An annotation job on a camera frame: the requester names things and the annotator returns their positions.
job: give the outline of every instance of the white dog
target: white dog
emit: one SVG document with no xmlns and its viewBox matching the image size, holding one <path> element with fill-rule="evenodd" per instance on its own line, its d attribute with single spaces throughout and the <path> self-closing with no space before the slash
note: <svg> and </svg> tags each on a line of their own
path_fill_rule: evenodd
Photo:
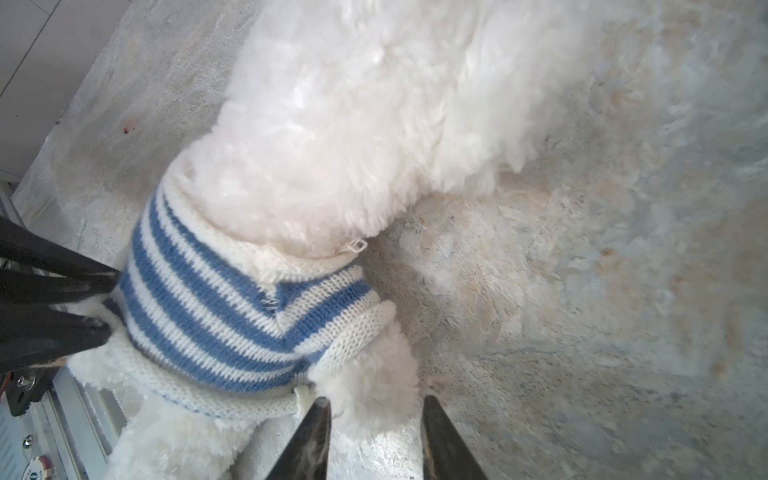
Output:
<svg viewBox="0 0 768 480">
<path fill-rule="evenodd" d="M 107 477 L 219 478 L 259 422 L 314 395 L 352 435 L 412 415 L 417 364 L 353 262 L 362 239 L 424 194 L 520 171 L 586 71 L 587 17 L 575 0 L 267 6 L 218 122 L 140 220 L 121 286 L 81 309 L 114 333 L 73 373 L 146 398 Z"/>
</svg>

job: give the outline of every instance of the black stand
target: black stand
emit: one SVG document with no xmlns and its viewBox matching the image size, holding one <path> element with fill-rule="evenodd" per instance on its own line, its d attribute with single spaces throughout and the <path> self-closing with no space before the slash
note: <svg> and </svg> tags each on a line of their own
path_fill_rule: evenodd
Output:
<svg viewBox="0 0 768 480">
<path fill-rule="evenodd" d="M 0 375 L 10 372 L 13 415 L 50 388 L 55 369 L 29 369 L 104 345 L 110 328 L 99 319 L 50 306 L 109 293 L 117 270 L 29 233 L 0 217 Z"/>
<path fill-rule="evenodd" d="M 331 402 L 315 400 L 266 480 L 325 480 L 331 434 Z M 475 457 L 432 395 L 422 410 L 424 480 L 486 480 Z"/>
</svg>

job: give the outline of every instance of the screw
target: screw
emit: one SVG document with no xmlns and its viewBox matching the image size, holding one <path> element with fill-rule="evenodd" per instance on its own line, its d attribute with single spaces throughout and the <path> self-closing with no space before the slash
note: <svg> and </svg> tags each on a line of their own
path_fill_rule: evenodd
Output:
<svg viewBox="0 0 768 480">
<path fill-rule="evenodd" d="M 33 374 L 29 377 L 18 377 L 18 380 L 16 380 L 16 386 L 20 389 L 32 390 L 32 387 L 35 386 L 35 375 Z"/>
</svg>

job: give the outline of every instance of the blue stripe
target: blue stripe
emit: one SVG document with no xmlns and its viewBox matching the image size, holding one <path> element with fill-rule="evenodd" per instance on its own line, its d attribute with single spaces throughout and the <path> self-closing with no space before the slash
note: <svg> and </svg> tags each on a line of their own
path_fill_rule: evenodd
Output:
<svg viewBox="0 0 768 480">
<path fill-rule="evenodd" d="M 292 364 L 290 361 L 282 362 L 263 362 L 238 353 L 233 347 L 218 339 L 213 333 L 200 324 L 200 321 L 191 315 L 191 312 L 181 303 L 181 301 L 172 294 L 163 283 L 157 271 L 154 269 L 147 252 L 142 247 L 141 238 L 146 233 L 137 230 L 138 238 L 134 239 L 134 258 L 137 271 L 141 276 L 136 281 L 141 281 L 149 290 L 150 295 L 165 312 L 168 319 L 172 321 L 185 336 L 197 344 L 205 353 L 216 360 L 233 368 L 249 370 L 253 372 L 269 372 L 275 369 L 284 368 Z M 142 321 L 151 322 L 151 319 L 142 317 Z"/>
<path fill-rule="evenodd" d="M 352 262 L 350 265 L 348 265 L 346 268 L 339 270 L 336 273 L 331 273 L 330 275 L 326 275 L 323 277 L 320 277 L 315 280 L 311 280 L 309 282 L 280 282 L 277 284 L 277 293 L 276 298 L 278 300 L 277 304 L 277 311 L 282 312 L 284 311 L 291 303 L 293 303 L 297 298 L 299 298 L 302 293 L 306 292 L 310 288 L 312 288 L 315 285 L 320 285 L 322 282 L 328 280 L 329 278 L 344 274 L 354 268 L 357 265 L 357 261 Z"/>
<path fill-rule="evenodd" d="M 316 351 L 315 353 L 310 353 L 309 355 L 305 356 L 307 362 L 310 363 L 310 365 L 314 365 L 315 363 L 318 363 L 320 361 L 320 358 L 325 354 L 326 350 L 328 350 L 328 346 L 323 347 L 322 349 Z"/>
<path fill-rule="evenodd" d="M 358 280 L 347 288 L 329 296 L 320 305 L 313 307 L 286 333 L 286 344 L 295 349 L 305 339 L 335 320 L 341 312 L 363 298 L 369 291 L 371 291 L 371 287 L 368 283 L 365 280 Z"/>
<path fill-rule="evenodd" d="M 156 214 L 156 197 L 153 197 L 152 204 L 150 205 L 150 212 L 153 215 Z M 264 293 L 260 288 L 246 276 L 240 272 L 237 268 L 234 268 L 221 257 L 208 247 L 205 243 L 200 242 L 194 233 L 190 232 L 182 223 L 181 220 L 176 217 L 173 209 L 170 208 L 168 200 L 163 197 L 163 209 L 168 215 L 170 222 L 176 228 L 177 232 L 187 241 L 189 246 L 197 252 L 198 255 L 205 261 L 205 263 L 213 271 L 218 273 L 223 279 L 225 279 L 253 308 L 257 309 L 265 316 L 272 316 L 273 311 L 267 309 L 266 305 L 262 302 L 264 300 Z"/>
<path fill-rule="evenodd" d="M 154 238 L 161 256 L 168 262 L 174 274 L 179 278 L 179 280 L 181 280 L 184 286 L 192 292 L 193 296 L 200 303 L 205 305 L 209 311 L 215 313 L 216 317 L 221 319 L 225 325 L 229 326 L 232 330 L 244 336 L 248 340 L 256 343 L 258 346 L 272 350 L 273 352 L 291 353 L 293 350 L 285 345 L 283 339 L 276 339 L 269 333 L 264 332 L 255 324 L 251 323 L 242 313 L 237 312 L 232 304 L 227 302 L 209 283 L 200 278 L 200 275 L 198 275 L 194 268 L 184 259 L 174 243 L 166 235 L 163 227 L 160 225 L 160 218 L 157 215 L 157 210 L 155 210 L 155 207 L 156 203 L 152 202 L 149 210 L 150 231 L 142 231 L 142 234 L 149 234 L 152 236 L 152 238 Z M 226 265 L 226 267 L 227 273 L 220 273 L 220 275 L 224 278 L 226 278 L 228 274 L 235 270 L 231 266 Z M 140 267 L 140 271 L 144 271 L 145 269 L 151 269 L 154 272 L 154 268 L 151 266 L 151 264 L 146 267 Z M 164 284 L 159 279 L 159 277 L 157 278 L 157 281 L 164 288 Z M 258 299 L 257 303 L 259 306 L 264 308 L 262 300 L 265 300 L 266 296 L 261 293 L 258 288 L 255 287 L 253 281 L 250 282 L 250 285 L 250 289 L 252 290 L 250 296 L 256 297 Z M 192 318 L 191 320 L 187 321 L 191 321 L 193 323 L 193 325 L 189 325 L 187 328 L 205 330 L 199 325 L 199 322 L 196 319 Z M 213 342 L 221 343 L 220 340 L 215 339 L 213 336 L 209 336 L 208 338 L 213 338 L 211 340 Z M 222 345 L 225 349 L 231 348 L 224 344 Z"/>
<path fill-rule="evenodd" d="M 134 290 L 133 283 L 131 282 L 130 275 L 124 276 L 125 281 L 121 283 L 120 289 L 123 291 L 126 299 L 126 307 L 128 314 L 131 315 L 136 322 L 139 330 L 152 342 L 152 344 L 160 350 L 170 366 L 180 370 L 184 374 L 188 375 L 197 382 L 205 385 L 213 386 L 218 389 L 225 389 L 230 392 L 259 392 L 265 389 L 271 389 L 277 386 L 284 386 L 289 383 L 293 377 L 298 373 L 294 366 L 289 372 L 285 372 L 272 379 L 263 380 L 261 382 L 243 381 L 235 379 L 227 379 L 222 375 L 216 374 L 197 365 L 192 359 L 185 356 L 174 344 L 157 328 L 151 321 L 139 321 L 140 319 L 148 319 L 148 314 L 141 303 L 137 300 L 136 292 Z M 285 366 L 295 365 L 295 362 L 287 362 Z"/>
</svg>

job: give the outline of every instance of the knitted sweater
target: knitted sweater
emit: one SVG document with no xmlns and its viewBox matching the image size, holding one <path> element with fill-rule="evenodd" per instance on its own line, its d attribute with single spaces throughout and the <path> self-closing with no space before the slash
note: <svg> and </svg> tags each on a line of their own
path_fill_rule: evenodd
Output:
<svg viewBox="0 0 768 480">
<path fill-rule="evenodd" d="M 394 305 L 381 302 L 355 257 L 304 260 L 228 237 L 168 174 L 104 306 L 132 346 L 164 370 L 157 393 L 231 417 L 201 409 L 194 389 L 169 391 L 167 374 L 200 389 L 254 394 L 306 383 L 311 369 L 339 368 L 394 318 Z"/>
</svg>

